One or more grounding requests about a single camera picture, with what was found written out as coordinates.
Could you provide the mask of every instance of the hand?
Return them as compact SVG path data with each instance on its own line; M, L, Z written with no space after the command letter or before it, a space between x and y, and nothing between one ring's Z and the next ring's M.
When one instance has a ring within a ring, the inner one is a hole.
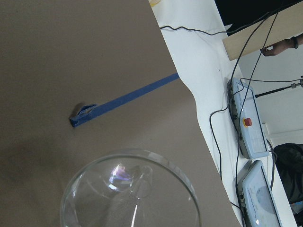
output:
M292 39L285 39L285 40L282 40L280 42L277 42L275 44L272 44L270 46L267 46L267 47L261 49L261 52L266 57L276 56L276 55L280 54L281 52L283 52L284 50L286 50L288 48L292 48L292 47L294 47L294 42L292 41Z

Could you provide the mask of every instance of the watch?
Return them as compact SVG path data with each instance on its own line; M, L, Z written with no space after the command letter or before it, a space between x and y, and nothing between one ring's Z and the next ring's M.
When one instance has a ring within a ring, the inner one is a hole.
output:
M292 40L294 41L294 48L295 49L298 49L298 47L299 47L299 44L298 44L298 40L297 40L297 37L292 37Z

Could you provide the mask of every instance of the red emergency stop button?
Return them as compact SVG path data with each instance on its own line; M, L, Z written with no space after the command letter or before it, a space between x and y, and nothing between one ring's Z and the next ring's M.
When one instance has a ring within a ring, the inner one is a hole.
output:
M243 118L243 124L245 127L252 126L252 121L250 118Z

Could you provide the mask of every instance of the blue tape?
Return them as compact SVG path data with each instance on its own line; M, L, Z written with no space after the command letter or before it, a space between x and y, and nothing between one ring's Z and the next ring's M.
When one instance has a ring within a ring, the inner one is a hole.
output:
M139 97L141 97L157 88L160 88L163 85L166 85L176 79L179 79L179 75L177 73L172 74L166 78L160 79L152 84L149 84L145 87L142 87L138 90L135 90L135 91L128 93L124 96L121 96L117 99L114 99L108 103L105 103L102 105L92 104L92 105L83 106L76 116L70 118L71 125L73 127L78 127L79 125L81 125L85 122L88 122L113 109L116 109L117 107L119 107L121 105L124 105L130 101L133 101L136 98L139 98Z

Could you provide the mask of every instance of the white wall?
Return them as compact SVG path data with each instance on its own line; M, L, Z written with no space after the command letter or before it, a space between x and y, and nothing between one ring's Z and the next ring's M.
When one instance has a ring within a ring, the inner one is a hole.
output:
M258 59L259 51L243 56L240 68L243 77L249 78ZM303 45L288 49L277 56L261 56L253 79L293 80L303 75ZM291 83L252 82L255 93L287 87ZM303 88L286 89L257 98L263 123L274 146L286 142L303 144Z

